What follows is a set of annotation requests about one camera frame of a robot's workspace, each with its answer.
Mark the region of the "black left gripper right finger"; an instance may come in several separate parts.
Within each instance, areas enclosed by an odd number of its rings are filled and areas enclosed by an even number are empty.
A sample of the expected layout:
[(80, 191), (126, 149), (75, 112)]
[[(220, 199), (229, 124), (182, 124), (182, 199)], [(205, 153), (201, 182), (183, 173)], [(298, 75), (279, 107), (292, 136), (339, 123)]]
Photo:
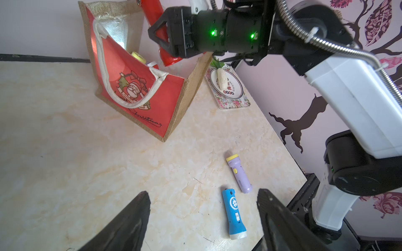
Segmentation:
[(329, 248), (268, 189), (259, 189), (263, 251), (327, 251)]

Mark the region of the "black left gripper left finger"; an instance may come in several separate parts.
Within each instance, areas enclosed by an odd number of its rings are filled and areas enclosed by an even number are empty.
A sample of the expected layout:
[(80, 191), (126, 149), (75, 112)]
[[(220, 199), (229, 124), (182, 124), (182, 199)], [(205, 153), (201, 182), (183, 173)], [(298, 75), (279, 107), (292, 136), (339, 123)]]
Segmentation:
[(140, 192), (112, 221), (88, 241), (82, 251), (140, 251), (150, 216), (151, 201)]

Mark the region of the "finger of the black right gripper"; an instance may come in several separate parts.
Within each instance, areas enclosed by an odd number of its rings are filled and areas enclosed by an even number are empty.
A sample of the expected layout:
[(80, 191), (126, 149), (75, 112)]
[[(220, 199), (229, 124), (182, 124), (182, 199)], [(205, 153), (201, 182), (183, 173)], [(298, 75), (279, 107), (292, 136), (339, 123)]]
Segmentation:
[(158, 44), (160, 49), (169, 56), (175, 56), (173, 44), (170, 41), (169, 19), (164, 12), (158, 13), (158, 18), (148, 29), (149, 38)]

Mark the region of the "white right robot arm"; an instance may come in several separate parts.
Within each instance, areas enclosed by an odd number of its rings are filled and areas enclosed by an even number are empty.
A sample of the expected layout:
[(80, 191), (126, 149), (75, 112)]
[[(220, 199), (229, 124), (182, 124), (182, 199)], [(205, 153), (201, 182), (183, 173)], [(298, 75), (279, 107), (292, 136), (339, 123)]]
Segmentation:
[(281, 54), (320, 92), (348, 130), (326, 141), (328, 175), (308, 208), (285, 207), (267, 189), (257, 205), (264, 251), (326, 251), (343, 220), (362, 196), (402, 186), (402, 95), (372, 53), (360, 49), (336, 14), (315, 1), (289, 8), (285, 1), (224, 1), (169, 7), (148, 35), (174, 58), (212, 52), (236, 53), (257, 65)]

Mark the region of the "blue flashlight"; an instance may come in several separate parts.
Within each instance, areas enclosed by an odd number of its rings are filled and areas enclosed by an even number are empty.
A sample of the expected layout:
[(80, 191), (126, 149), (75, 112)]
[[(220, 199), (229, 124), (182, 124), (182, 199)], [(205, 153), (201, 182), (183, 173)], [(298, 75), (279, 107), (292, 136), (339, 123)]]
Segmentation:
[(247, 229), (241, 219), (235, 190), (225, 189), (222, 191), (222, 196), (229, 223), (230, 238), (235, 240), (247, 237)]

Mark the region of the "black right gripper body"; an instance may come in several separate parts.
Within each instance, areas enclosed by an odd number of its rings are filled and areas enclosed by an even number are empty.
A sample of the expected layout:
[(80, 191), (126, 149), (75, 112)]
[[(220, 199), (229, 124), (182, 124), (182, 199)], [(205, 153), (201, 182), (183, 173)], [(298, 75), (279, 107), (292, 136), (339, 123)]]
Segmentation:
[(274, 1), (224, 1), (223, 9), (192, 13), (189, 6), (169, 7), (164, 12), (171, 56), (188, 59), (201, 53), (234, 53), (232, 60), (261, 61), (269, 51), (275, 14)]

